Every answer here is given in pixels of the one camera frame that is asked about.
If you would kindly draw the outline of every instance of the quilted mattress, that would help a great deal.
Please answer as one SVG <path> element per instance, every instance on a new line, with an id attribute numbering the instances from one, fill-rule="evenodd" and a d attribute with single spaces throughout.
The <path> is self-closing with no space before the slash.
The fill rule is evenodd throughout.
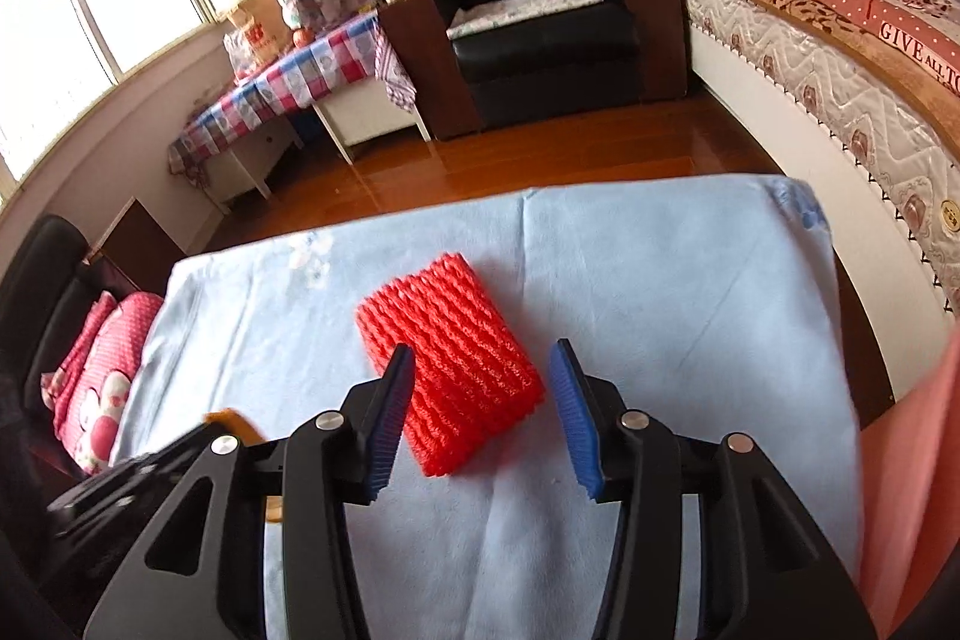
<path id="1" fill-rule="evenodd" d="M 689 23 L 786 92 L 865 167 L 922 249 L 944 309 L 960 305 L 960 172 L 936 132 L 894 89 L 836 47 L 749 0 L 685 0 Z"/>

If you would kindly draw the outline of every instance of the white bed frame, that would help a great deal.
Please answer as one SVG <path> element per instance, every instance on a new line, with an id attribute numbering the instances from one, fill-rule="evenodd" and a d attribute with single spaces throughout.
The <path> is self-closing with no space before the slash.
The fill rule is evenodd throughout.
<path id="1" fill-rule="evenodd" d="M 793 95 L 726 44 L 690 28 L 693 71 L 786 175 L 817 194 L 901 399 L 943 352 L 954 324 L 920 245 L 850 151 Z"/>

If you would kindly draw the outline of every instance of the pink polka dot cushion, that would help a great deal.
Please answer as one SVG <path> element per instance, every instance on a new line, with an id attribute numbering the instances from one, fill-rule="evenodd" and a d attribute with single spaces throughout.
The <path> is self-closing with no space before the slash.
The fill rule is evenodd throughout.
<path id="1" fill-rule="evenodd" d="M 94 320 L 102 319 L 99 330 L 93 339 L 86 332 L 80 335 L 78 351 L 71 351 L 58 372 L 64 379 L 55 402 L 54 431 L 88 475 L 107 466 L 147 333 L 163 299 L 155 293 L 132 293 L 103 319 L 110 303 L 112 297 L 106 306 L 104 298 L 94 305 Z"/>

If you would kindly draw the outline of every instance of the windowsill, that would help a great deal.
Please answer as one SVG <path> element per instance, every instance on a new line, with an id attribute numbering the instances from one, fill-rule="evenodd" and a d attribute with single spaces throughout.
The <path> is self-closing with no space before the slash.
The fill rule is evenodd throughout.
<path id="1" fill-rule="evenodd" d="M 4 199 L 3 203 L 0 204 L 0 223 L 3 223 L 3 217 L 8 213 L 8 207 L 11 204 L 16 203 L 17 199 L 23 191 L 26 191 L 31 186 L 31 181 L 40 174 L 40 172 L 49 164 L 50 160 L 55 157 L 56 148 L 59 145 L 62 145 L 66 140 L 69 140 L 80 128 L 82 128 L 86 121 L 89 121 L 94 115 L 101 111 L 104 106 L 106 106 L 109 101 L 114 100 L 117 95 L 121 94 L 123 90 L 130 87 L 133 82 L 136 82 L 136 79 L 139 76 L 142 76 L 145 71 L 149 68 L 153 68 L 161 64 L 164 60 L 172 57 L 176 53 L 185 49 L 196 39 L 199 39 L 200 36 L 208 34 L 215 31 L 217 28 L 220 28 L 222 23 L 202 23 L 198 25 L 193 30 L 185 33 L 184 36 L 179 37 L 179 39 L 174 39 L 173 42 L 167 44 L 166 47 L 162 47 L 157 52 L 152 54 L 149 58 L 139 63 L 137 66 L 128 71 L 123 75 L 123 78 L 109 90 L 103 92 L 97 100 L 90 104 L 88 108 L 83 110 L 83 113 L 80 113 L 75 121 L 67 125 L 64 130 L 61 131 L 56 138 L 47 145 L 47 148 L 43 151 L 39 158 L 32 164 L 29 170 L 23 175 L 21 180 L 17 183 L 16 189 L 13 190 L 13 193 Z"/>

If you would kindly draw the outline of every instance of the light blue tablecloth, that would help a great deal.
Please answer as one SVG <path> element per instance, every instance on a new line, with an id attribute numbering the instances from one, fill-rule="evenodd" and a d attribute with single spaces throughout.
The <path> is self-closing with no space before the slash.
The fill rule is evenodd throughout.
<path id="1" fill-rule="evenodd" d="M 285 437 L 339 407 L 373 376 L 358 301 L 447 251 L 476 269 L 541 370 L 566 336 L 584 370 L 678 434 L 752 434 L 853 570 L 857 425 L 832 246 L 806 186 L 784 177 L 525 191 L 187 259 L 152 327 L 115 458 L 160 447 L 208 410 L 238 408 Z M 347 511 L 371 636 L 589 637 L 616 514 L 577 485 L 550 399 L 452 477 L 422 477 L 401 442 L 391 485 Z M 696 544 L 685 554 L 691 584 Z M 277 640 L 277 528 L 266 581 Z M 680 637 L 693 637 L 689 595 L 680 613 Z"/>

